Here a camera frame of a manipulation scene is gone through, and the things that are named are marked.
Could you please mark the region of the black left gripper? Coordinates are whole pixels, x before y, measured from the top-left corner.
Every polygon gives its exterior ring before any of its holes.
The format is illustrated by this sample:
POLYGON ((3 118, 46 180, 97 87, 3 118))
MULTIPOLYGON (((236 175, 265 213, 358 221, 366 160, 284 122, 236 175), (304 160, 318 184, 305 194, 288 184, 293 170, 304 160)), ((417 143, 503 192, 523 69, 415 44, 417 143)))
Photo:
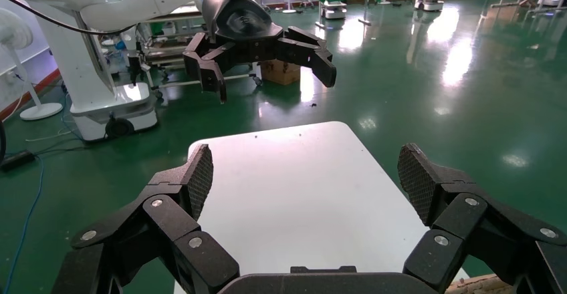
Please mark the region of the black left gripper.
POLYGON ((196 33, 183 52, 185 71, 204 92, 227 101, 224 73, 237 62, 277 59, 311 69, 327 88, 336 83, 336 66, 326 40, 298 27, 276 25, 255 0, 201 0, 207 33, 196 33))

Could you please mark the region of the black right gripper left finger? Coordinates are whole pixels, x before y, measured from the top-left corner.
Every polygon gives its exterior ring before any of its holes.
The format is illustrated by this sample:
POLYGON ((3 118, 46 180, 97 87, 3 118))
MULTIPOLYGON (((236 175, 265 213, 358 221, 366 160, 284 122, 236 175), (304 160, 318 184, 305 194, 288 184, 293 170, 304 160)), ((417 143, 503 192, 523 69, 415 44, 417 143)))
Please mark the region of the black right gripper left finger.
POLYGON ((239 265, 198 223, 213 171, 210 148, 199 144, 184 165, 157 172, 132 202, 73 237, 52 291, 121 293, 159 260, 184 292, 220 292, 239 265))

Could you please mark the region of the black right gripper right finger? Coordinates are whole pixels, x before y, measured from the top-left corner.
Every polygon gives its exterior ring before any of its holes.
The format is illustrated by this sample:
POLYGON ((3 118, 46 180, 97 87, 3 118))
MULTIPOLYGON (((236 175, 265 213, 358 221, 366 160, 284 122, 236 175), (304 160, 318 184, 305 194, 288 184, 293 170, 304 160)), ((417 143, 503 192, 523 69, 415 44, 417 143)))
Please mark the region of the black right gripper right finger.
POLYGON ((428 228, 405 274, 443 293, 471 256, 514 293, 566 292, 566 234, 559 228, 494 199, 464 171, 431 162, 416 144, 401 148, 397 168, 428 228))

